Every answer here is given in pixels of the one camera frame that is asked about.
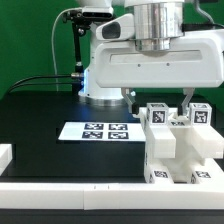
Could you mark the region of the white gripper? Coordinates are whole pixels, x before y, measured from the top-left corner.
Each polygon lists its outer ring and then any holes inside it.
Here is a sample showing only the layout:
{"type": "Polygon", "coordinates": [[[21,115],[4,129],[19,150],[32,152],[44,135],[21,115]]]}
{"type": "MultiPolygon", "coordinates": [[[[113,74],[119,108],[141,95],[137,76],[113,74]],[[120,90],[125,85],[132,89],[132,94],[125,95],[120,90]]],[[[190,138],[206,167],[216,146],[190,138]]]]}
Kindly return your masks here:
{"type": "Polygon", "coordinates": [[[218,87],[224,82],[224,29],[191,31],[168,42],[165,51],[137,49],[134,16],[125,14],[96,29],[101,44],[95,50],[96,82],[122,88],[131,114],[139,113],[130,88],[184,88],[178,115],[188,113],[194,88],[218,87]]]}

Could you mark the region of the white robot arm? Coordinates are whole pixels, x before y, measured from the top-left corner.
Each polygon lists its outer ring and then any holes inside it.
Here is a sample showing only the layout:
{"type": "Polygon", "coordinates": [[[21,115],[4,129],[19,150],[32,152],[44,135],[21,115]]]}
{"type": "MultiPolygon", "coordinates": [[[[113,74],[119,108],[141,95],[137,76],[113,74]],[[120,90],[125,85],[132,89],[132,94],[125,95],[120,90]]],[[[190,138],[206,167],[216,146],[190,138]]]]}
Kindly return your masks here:
{"type": "Polygon", "coordinates": [[[181,88],[186,108],[197,88],[224,83],[224,28],[185,24],[198,0],[77,0],[90,23],[90,64],[79,92],[98,105],[138,106],[135,88],[181,88]]]}

